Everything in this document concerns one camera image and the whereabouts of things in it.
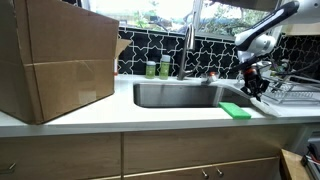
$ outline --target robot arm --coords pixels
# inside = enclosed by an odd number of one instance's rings
[[[237,34],[235,45],[240,64],[233,70],[244,74],[245,87],[241,90],[260,101],[269,82],[261,78],[259,69],[252,66],[257,57],[271,52],[276,44],[272,36],[264,34],[267,30],[285,24],[311,24],[320,22],[320,0],[296,0],[277,8],[248,30]]]

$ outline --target sink basin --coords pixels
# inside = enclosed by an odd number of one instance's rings
[[[181,84],[135,84],[134,103],[145,108],[208,108],[219,102],[232,102],[249,107],[249,96],[228,86]]]

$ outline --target window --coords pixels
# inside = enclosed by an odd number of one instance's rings
[[[277,4],[277,0],[82,1],[85,8],[117,19],[124,27],[185,33],[193,22],[200,35],[229,37],[261,20]]]

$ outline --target wooden cabinet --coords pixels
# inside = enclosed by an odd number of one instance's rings
[[[120,133],[0,138],[0,179],[120,176]]]
[[[213,164],[169,171],[125,176],[125,180],[271,180],[279,166],[279,158]]]
[[[320,23],[287,25],[283,29],[289,36],[320,35]]]
[[[124,133],[124,174],[274,157],[298,126],[251,126]]]

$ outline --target countertop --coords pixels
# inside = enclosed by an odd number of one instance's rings
[[[177,81],[171,77],[164,81],[158,78],[148,80],[138,75],[118,75],[115,77],[113,95],[43,125],[27,125],[0,112],[0,137],[320,122],[320,106],[271,104],[280,114],[279,117],[265,115],[256,108],[243,108],[252,115],[252,119],[233,120],[221,108],[149,109],[139,107],[133,102],[135,83],[200,85],[200,81],[199,78]],[[236,80],[218,80],[212,85],[223,84],[234,87],[236,83]]]

